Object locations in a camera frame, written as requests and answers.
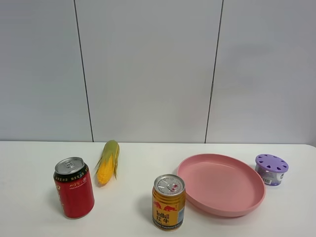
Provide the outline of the pink plastic plate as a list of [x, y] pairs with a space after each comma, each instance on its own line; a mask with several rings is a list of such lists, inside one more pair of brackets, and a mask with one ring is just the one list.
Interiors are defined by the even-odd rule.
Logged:
[[265, 198], [261, 176], [246, 163], [225, 155], [199, 154], [183, 160], [177, 175], [185, 182], [187, 200], [221, 217], [240, 217]]

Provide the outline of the gold Red Bull can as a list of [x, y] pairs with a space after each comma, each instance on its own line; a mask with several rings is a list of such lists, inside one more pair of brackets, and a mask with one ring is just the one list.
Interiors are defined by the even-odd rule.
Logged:
[[174, 174], [157, 177], [152, 189], [152, 219], [156, 227], [174, 231], [183, 223], [186, 202], [184, 181]]

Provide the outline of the yellow corn cob with husk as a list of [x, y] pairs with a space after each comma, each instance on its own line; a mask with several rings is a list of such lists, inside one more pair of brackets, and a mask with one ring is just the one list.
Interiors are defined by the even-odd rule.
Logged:
[[100, 186], [106, 185], [114, 176], [117, 179], [120, 147], [117, 141], [108, 141], [96, 165], [96, 179]]

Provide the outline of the red soda can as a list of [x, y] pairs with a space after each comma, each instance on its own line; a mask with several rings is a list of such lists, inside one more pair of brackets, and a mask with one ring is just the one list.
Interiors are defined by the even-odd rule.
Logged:
[[94, 195], [88, 165], [79, 157], [58, 162], [54, 182], [66, 217], [77, 219], [94, 207]]

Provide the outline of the purple lidded air freshener jar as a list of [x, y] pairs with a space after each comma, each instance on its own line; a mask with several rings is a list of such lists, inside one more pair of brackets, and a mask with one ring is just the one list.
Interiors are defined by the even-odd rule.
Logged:
[[263, 182], [269, 186], [281, 184], [284, 174], [288, 171], [287, 162], [271, 154], [260, 154], [255, 158], [256, 172], [261, 176]]

